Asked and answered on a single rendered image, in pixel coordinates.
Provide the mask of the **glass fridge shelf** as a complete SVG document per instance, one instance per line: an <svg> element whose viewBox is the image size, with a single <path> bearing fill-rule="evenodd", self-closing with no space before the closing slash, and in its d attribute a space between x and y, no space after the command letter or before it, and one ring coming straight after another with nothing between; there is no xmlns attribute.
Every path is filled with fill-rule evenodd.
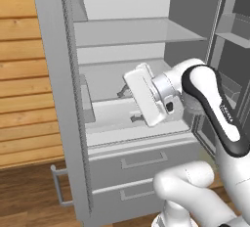
<svg viewBox="0 0 250 227"><path fill-rule="evenodd" d="M205 40L168 18L88 21L74 30L78 48Z"/></svg>

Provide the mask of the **grey fridge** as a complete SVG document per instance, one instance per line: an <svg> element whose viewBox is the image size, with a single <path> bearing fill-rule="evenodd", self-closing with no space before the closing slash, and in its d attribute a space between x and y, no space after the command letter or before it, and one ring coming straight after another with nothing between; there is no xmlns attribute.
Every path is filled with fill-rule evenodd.
<svg viewBox="0 0 250 227"><path fill-rule="evenodd" d="M95 102L127 99L117 97L117 93L126 84L123 75L142 63L148 64L155 76L189 59L199 59L211 67L208 64L208 57L218 14L220 13L221 1L84 0L88 16L87 22L168 18L170 21L205 37L205 40L202 41L162 42L90 48L78 48L76 46L79 75L85 75L92 106ZM184 106L183 100L178 96L174 97L167 104L167 108L172 111L167 117L178 109L178 103L183 106L183 119L189 126L188 131L101 144L93 147L87 145L89 167L90 159L93 158L154 148L168 143L182 142L185 139L191 138L196 140L202 148L200 159L193 161L205 161L210 164L214 171L214 181L209 186L209 189L214 191L239 216L241 212L231 201L219 174L216 162L216 143L218 138L211 122L205 113L195 114L189 111ZM106 224L123 220L128 219L110 219L97 214L94 210L93 198L91 217L86 221L79 220L79 222L83 227L103 227Z"/></svg>

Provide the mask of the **grey fridge door with bins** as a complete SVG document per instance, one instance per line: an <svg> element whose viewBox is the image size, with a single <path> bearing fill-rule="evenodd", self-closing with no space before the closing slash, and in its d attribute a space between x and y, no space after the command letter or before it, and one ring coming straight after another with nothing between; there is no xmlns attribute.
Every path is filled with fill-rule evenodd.
<svg viewBox="0 0 250 227"><path fill-rule="evenodd" d="M221 16L233 13L250 17L250 0L221 1L208 64L241 86L233 113L241 126L244 140L250 148L250 49L238 46L216 34Z"/></svg>

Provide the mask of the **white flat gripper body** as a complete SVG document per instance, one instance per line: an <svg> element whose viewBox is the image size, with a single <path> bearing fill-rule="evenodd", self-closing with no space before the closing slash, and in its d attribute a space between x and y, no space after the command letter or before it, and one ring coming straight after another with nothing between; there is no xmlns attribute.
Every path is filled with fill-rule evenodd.
<svg viewBox="0 0 250 227"><path fill-rule="evenodd" d="M165 109L152 83L153 74L148 64L139 64L126 72L123 78L148 127L153 127L166 118Z"/></svg>

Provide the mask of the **grey door bin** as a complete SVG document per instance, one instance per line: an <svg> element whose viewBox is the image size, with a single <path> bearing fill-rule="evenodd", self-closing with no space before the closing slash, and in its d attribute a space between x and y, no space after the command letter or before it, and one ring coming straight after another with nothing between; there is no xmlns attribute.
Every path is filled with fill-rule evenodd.
<svg viewBox="0 0 250 227"><path fill-rule="evenodd" d="M238 46L250 49L250 17L240 14L223 14L216 34Z"/></svg>
<svg viewBox="0 0 250 227"><path fill-rule="evenodd" d="M241 86L223 73L221 74L221 78L223 89L226 93L229 103L233 108L235 108L240 95Z"/></svg>
<svg viewBox="0 0 250 227"><path fill-rule="evenodd" d="M75 22L86 22L88 20L84 0L71 0L73 20Z"/></svg>
<svg viewBox="0 0 250 227"><path fill-rule="evenodd" d="M80 85L81 85L81 97L84 111L84 118L86 123L92 123L96 121L92 101L90 98L88 84L84 74L80 75Z"/></svg>

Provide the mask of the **white fridge crisper drawer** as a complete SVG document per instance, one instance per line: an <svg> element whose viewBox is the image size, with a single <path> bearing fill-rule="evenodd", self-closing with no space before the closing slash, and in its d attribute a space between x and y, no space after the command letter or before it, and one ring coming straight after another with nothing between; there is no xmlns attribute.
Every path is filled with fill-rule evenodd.
<svg viewBox="0 0 250 227"><path fill-rule="evenodd" d="M89 147L189 130L180 103L174 113L154 127L148 127L143 120L131 120L133 115L140 115L133 98L95 102L93 107L96 121L85 124Z"/></svg>

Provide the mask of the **grey freezer drawer front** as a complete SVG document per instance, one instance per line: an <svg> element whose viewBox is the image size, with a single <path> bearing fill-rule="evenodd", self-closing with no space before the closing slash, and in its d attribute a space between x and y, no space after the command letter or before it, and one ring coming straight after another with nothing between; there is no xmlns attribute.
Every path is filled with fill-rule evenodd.
<svg viewBox="0 0 250 227"><path fill-rule="evenodd" d="M200 144L196 140L189 138L182 142L168 143L154 148L90 159L92 189L98 190L151 178L161 169L200 159L201 150ZM122 159L126 159L128 164L160 159L161 155L159 152L165 152L168 160L135 168L121 168Z"/></svg>
<svg viewBox="0 0 250 227"><path fill-rule="evenodd" d="M125 190L127 196L154 191L151 178L95 190L93 198L96 213L105 218L120 220L156 213L163 208L163 201L155 193L121 201L121 190Z"/></svg>

